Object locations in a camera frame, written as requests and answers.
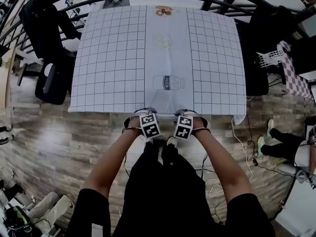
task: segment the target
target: checkered cloth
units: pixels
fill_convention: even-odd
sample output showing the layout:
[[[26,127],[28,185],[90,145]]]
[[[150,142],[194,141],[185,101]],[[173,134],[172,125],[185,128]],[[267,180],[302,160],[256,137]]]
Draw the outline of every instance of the checkered cloth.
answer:
[[[286,43],[285,41],[281,41],[277,45],[278,50],[283,51],[283,47],[288,51],[291,50],[290,45]],[[295,74],[292,58],[285,52],[284,52],[284,57],[285,59],[284,59],[284,62],[282,62],[282,64],[284,68],[286,89],[288,93],[292,95],[296,95],[296,96],[302,96],[302,97],[313,99],[311,89],[309,85],[307,84],[307,81],[304,78]]]

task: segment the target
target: grid tablecloth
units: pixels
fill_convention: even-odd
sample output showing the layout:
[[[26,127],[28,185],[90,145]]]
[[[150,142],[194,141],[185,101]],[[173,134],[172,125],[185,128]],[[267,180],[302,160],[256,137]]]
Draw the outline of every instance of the grid tablecloth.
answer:
[[[245,115],[234,19],[191,8],[125,6],[89,13],[70,112]]]

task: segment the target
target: floor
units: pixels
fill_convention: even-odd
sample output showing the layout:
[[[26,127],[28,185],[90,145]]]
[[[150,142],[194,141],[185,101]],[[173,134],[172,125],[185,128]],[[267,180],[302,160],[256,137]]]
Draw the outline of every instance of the floor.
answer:
[[[23,78],[20,87],[16,86],[16,80],[17,77],[12,77],[11,98],[13,101],[40,103],[34,96],[36,80]],[[247,102],[253,141],[256,142],[259,136],[265,134],[267,121],[271,118],[275,119],[279,130],[302,136],[304,117],[315,115],[312,101],[306,100],[306,107],[304,107],[302,97],[283,95],[282,89],[284,89],[283,86],[273,86],[268,95],[253,97]],[[68,194],[76,201],[78,192],[89,172],[102,153],[120,136],[123,120],[127,117],[123,114],[68,113],[69,105],[70,98],[67,96],[65,103],[61,106],[42,103],[39,109],[0,110],[0,124],[12,123],[13,134],[15,134],[13,142],[0,147],[0,178],[6,181],[11,180],[14,170],[15,181],[24,187],[28,197],[34,196],[37,202],[51,191]],[[241,144],[232,133],[232,116],[205,117],[211,124],[213,135],[250,177]],[[172,134],[173,124],[162,121],[160,128],[164,138],[167,138]],[[285,198],[292,178],[253,165],[253,148],[252,145],[247,145],[247,141],[250,140],[247,119],[235,126],[235,134],[245,146],[248,162],[253,171],[250,181],[254,191],[268,217],[271,218],[277,212],[280,201]],[[128,171],[138,159],[143,146],[144,139],[139,138],[130,148],[126,162]],[[201,168],[205,151],[196,139],[181,141],[179,152],[195,168]],[[267,168],[272,168],[276,163],[274,160],[269,160],[269,157],[261,158],[258,162]],[[211,166],[209,159],[205,166]],[[209,179],[216,179],[216,174],[205,172],[204,180]],[[121,167],[110,191],[112,230],[122,213],[127,180],[128,176]],[[216,180],[209,181],[206,185],[206,193],[208,194],[211,187],[218,183]],[[212,194],[217,191],[217,188],[214,188]],[[185,187],[181,193],[185,196]],[[224,201],[224,196],[207,196],[207,201],[214,219],[218,221],[215,216],[215,206]],[[72,211],[69,209],[58,221],[63,228],[67,227]],[[226,219],[225,202],[216,207],[216,213],[222,221]]]

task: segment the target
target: black office chair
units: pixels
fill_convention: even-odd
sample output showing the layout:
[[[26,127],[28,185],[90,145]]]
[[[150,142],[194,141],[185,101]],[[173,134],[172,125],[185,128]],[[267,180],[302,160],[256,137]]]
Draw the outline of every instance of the black office chair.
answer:
[[[248,25],[238,26],[248,96],[262,96],[269,92],[267,73],[272,70],[260,67],[257,52],[275,51],[277,44],[295,30],[294,15],[283,6],[271,9],[258,7]],[[273,73],[280,73],[282,81],[285,81],[281,67],[273,67]]]
[[[38,76],[35,95],[47,103],[61,105],[67,90],[71,90],[76,56],[63,47],[58,27],[69,39],[80,39],[81,33],[74,28],[67,14],[57,11],[49,0],[28,1],[19,16],[34,52],[43,59],[44,66],[37,73],[27,71],[25,66],[18,85],[23,76]],[[48,64],[53,64],[49,71]]]

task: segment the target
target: printed food image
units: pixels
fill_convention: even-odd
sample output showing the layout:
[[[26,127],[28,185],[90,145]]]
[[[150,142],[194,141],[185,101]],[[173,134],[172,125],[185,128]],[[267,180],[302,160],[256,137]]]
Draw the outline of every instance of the printed food image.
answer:
[[[156,6],[155,7],[156,15],[159,17],[171,16],[172,10],[173,9],[171,7],[168,7],[168,6]]]
[[[156,90],[176,90],[185,87],[185,80],[175,76],[155,76],[153,87]]]
[[[172,39],[169,35],[156,33],[153,35],[154,45],[162,50],[168,50],[172,45]]]

